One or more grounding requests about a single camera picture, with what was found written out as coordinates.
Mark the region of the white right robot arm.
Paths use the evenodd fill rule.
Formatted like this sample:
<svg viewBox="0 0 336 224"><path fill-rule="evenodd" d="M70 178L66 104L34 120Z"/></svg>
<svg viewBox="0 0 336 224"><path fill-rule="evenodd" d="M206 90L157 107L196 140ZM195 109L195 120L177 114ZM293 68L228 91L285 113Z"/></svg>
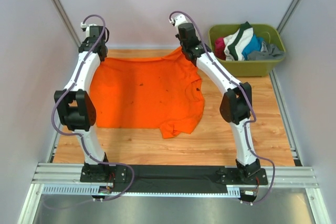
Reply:
<svg viewBox="0 0 336 224"><path fill-rule="evenodd" d="M260 160L256 156L250 130L250 117L255 115L251 106L251 86L247 82L239 82L224 68L210 48L198 38L192 23L174 22L174 27L186 59L202 70L223 95L219 111L233 132L237 151L236 177L241 183L248 184L260 171Z"/></svg>

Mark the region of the orange t shirt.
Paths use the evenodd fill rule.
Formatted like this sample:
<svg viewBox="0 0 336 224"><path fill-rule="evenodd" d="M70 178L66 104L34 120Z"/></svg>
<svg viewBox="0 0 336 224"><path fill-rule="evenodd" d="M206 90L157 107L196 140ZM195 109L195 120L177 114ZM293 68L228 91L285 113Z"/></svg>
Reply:
<svg viewBox="0 0 336 224"><path fill-rule="evenodd" d="M96 125L159 129L163 138L190 134L204 111L201 85L197 68L181 48L155 58L107 58L90 86Z"/></svg>

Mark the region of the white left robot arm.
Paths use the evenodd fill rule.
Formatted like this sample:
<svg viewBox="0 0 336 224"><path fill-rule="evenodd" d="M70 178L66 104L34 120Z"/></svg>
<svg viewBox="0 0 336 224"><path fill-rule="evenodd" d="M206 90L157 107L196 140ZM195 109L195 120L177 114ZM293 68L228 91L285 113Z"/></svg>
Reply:
<svg viewBox="0 0 336 224"><path fill-rule="evenodd" d="M66 86L54 93L55 107L52 115L68 129L62 135L77 138L85 155L80 181L104 183L110 178L106 153L102 150L95 124L97 113L89 96L93 76L107 56L106 39L109 32L96 24L81 23L86 37L78 48L78 62Z"/></svg>

